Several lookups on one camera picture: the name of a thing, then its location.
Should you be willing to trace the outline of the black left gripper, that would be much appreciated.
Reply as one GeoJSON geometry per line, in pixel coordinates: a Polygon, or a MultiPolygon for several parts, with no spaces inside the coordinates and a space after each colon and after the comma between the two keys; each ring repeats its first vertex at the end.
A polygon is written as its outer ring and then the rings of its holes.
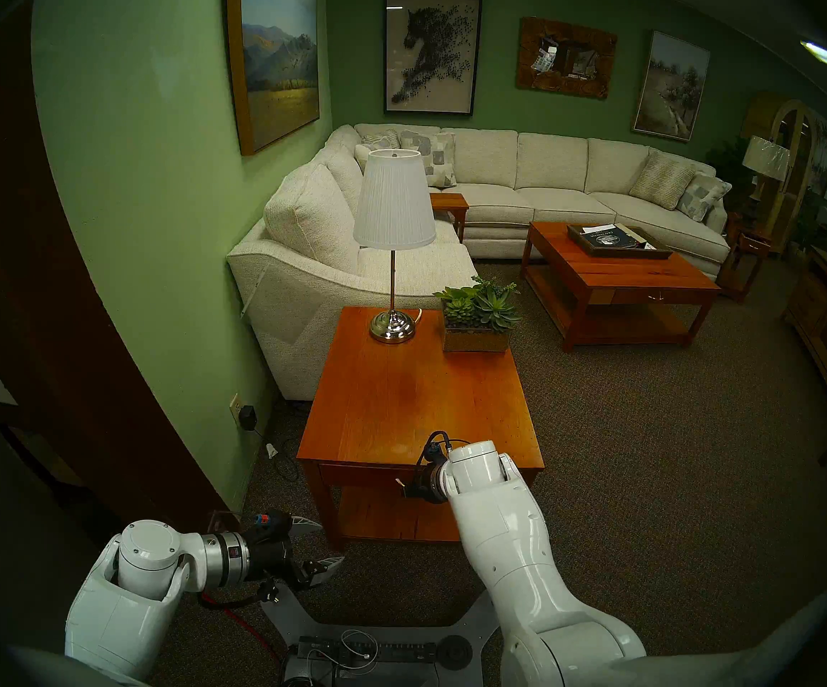
{"type": "Polygon", "coordinates": [[[254,525],[248,528],[248,583],[258,584],[258,596],[278,596],[279,584],[304,591],[324,584],[340,571],[345,556],[296,561],[292,539],[322,532],[322,525],[307,517],[292,516],[291,525],[254,525]]]}

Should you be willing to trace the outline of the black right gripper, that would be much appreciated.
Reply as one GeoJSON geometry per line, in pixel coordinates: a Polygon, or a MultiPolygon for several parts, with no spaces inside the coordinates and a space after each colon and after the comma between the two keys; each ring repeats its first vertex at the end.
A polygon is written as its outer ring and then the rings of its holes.
{"type": "Polygon", "coordinates": [[[414,469],[410,482],[405,485],[406,499],[421,499],[431,504],[448,501],[443,486],[444,463],[419,464],[414,469]]]}

